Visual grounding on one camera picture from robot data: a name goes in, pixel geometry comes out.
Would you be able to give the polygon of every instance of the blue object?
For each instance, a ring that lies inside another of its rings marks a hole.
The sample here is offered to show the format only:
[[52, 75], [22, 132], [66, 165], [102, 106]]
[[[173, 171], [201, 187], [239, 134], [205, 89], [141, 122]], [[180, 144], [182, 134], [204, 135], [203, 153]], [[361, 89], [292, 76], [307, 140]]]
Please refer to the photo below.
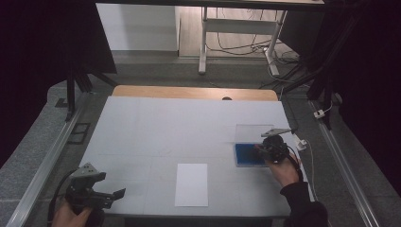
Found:
[[254, 144], [235, 144], [235, 157], [238, 167], [266, 167], [265, 160], [260, 157]]

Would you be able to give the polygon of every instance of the gray carpet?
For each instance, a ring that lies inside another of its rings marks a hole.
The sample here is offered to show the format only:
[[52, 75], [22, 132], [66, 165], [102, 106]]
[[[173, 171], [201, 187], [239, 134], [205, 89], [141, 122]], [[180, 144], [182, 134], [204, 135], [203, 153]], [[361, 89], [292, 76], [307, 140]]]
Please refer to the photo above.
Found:
[[[257, 89], [262, 84], [273, 81], [267, 74], [267, 65], [263, 61], [247, 64], [246, 62], [232, 63], [231, 61], [214, 62], [207, 65], [206, 76], [198, 75], [196, 61], [182, 60], [168, 63], [124, 63], [118, 64], [118, 76], [112, 76], [120, 84], [158, 85], [158, 86], [189, 86], [189, 87], [224, 87]], [[288, 69], [280, 68], [282, 73]], [[93, 79], [94, 91], [86, 111], [78, 120], [79, 123], [90, 124], [88, 135], [81, 144], [67, 144], [56, 167], [53, 169], [44, 190], [29, 216], [26, 226], [45, 226], [47, 206], [61, 177], [70, 169], [78, 167], [80, 158], [89, 143], [96, 122], [112, 88], [102, 81]], [[326, 145], [318, 122], [305, 98], [306, 88], [296, 89], [282, 96], [290, 126], [296, 130], [301, 139], [310, 142], [313, 148], [314, 166], [310, 147], [301, 152], [306, 175], [311, 181], [312, 168], [315, 174], [315, 188], [319, 200], [325, 204], [330, 216], [330, 222], [335, 226], [365, 226], [359, 211], [348, 192]], [[65, 84], [59, 84], [49, 90], [49, 99], [20, 147], [14, 152], [9, 161], [0, 170], [0, 226], [5, 226], [13, 210], [24, 194], [30, 179], [41, 163], [48, 147], [61, 130], [65, 118], [65, 108], [56, 108], [59, 98], [65, 98]], [[378, 170], [377, 166], [358, 142], [355, 136], [342, 123], [338, 107], [332, 110], [333, 132], [339, 139], [340, 145], [347, 151], [357, 179], [368, 196], [369, 202], [377, 214], [382, 226], [401, 226], [401, 200], [393, 191], [390, 184]], [[79, 136], [70, 136], [70, 141], [77, 142]], [[120, 217], [107, 217], [104, 226], [154, 226], [154, 219], [128, 220]], [[250, 223], [209, 220], [177, 220], [164, 219], [159, 223], [167, 226], [253, 226]], [[265, 226], [265, 222], [257, 222], [254, 226]], [[282, 220], [275, 220], [273, 226], [281, 226]]]

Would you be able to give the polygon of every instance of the wooden panel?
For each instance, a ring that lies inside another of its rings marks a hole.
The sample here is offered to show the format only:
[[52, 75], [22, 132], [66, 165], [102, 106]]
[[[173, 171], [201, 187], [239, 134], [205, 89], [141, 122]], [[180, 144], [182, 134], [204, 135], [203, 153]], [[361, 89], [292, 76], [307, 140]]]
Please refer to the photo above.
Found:
[[232, 100], [277, 101], [277, 94], [272, 90], [254, 89], [221, 89], [221, 88], [193, 88], [193, 87], [156, 87], [156, 86], [129, 86], [115, 87], [113, 96], [142, 96], [142, 97], [171, 97], [171, 98], [199, 98]]

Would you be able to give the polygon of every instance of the aluminum rail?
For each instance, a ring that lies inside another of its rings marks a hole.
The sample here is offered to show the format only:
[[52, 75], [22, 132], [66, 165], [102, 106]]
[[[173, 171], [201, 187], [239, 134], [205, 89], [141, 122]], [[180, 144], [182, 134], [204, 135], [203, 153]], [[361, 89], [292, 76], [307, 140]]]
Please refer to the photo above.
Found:
[[77, 103], [76, 113], [69, 122], [65, 123], [56, 141], [44, 156], [44, 160], [39, 166], [38, 171], [36, 172], [24, 196], [21, 198], [17, 208], [9, 219], [7, 227], [19, 227], [25, 224], [26, 219], [29, 216], [35, 201], [38, 199], [54, 164], [56, 164], [57, 160], [59, 159], [61, 151], [67, 142], [72, 129], [77, 123], [79, 116], [83, 113], [83, 109], [86, 107], [88, 99], [88, 94], [85, 93], [80, 95]]
[[[309, 105], [313, 112], [318, 111], [316, 110], [315, 106], [311, 101], [309, 101]], [[360, 212], [363, 221], [365, 222], [365, 225], [367, 227], [379, 227], [380, 224], [378, 223], [377, 218], [375, 217], [374, 210], [372, 209], [371, 204], [368, 202], [362, 188], [360, 188], [359, 183], [357, 182], [357, 179], [350, 165], [348, 164], [345, 156], [343, 155], [343, 152], [339, 146], [339, 143], [336, 140], [336, 137], [334, 136], [333, 132], [330, 131], [321, 120], [318, 121], [323, 137], [331, 150], [333, 158], [336, 161], [336, 164], [340, 170], [342, 178], [345, 181], [345, 184], [348, 187], [349, 192], [351, 193], [351, 196], [355, 200], [355, 204], [357, 206], [358, 211]]]

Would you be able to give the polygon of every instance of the black sleeve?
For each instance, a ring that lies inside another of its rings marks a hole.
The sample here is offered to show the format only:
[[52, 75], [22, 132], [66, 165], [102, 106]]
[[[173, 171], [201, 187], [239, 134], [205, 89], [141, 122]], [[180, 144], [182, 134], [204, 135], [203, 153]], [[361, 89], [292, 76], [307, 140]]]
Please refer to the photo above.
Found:
[[289, 184], [281, 189], [280, 194], [286, 197], [291, 208], [286, 226], [327, 226], [327, 210], [319, 201], [310, 201], [306, 182]]

